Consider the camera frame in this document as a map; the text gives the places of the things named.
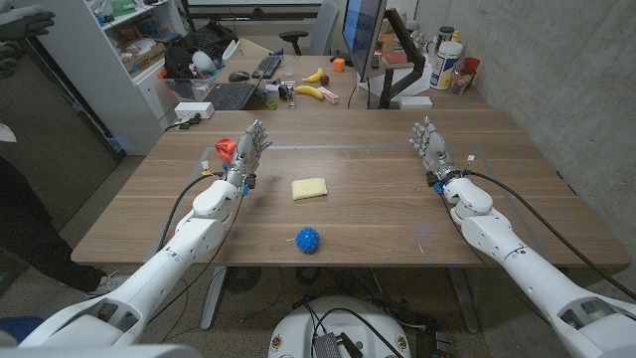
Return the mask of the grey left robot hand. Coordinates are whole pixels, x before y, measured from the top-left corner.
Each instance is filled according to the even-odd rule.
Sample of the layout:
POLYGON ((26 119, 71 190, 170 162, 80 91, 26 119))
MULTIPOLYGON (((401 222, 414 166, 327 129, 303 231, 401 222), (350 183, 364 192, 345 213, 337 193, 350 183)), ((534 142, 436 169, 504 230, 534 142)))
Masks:
POLYGON ((255 173, 261 153, 272 143, 263 122, 257 119, 239 138, 225 180, 241 187, 245 179, 255 173))

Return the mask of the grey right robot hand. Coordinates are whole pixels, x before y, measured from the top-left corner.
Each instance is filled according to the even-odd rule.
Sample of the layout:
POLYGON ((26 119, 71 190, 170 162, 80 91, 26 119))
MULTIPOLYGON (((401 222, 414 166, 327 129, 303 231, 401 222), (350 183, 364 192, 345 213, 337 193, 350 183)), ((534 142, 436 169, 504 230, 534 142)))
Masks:
POLYGON ((422 161, 429 187, 436 184, 443 187, 460 176, 460 170, 452 161, 444 137, 428 116, 424 123, 416 122, 411 130, 413 138, 409 144, 422 161))

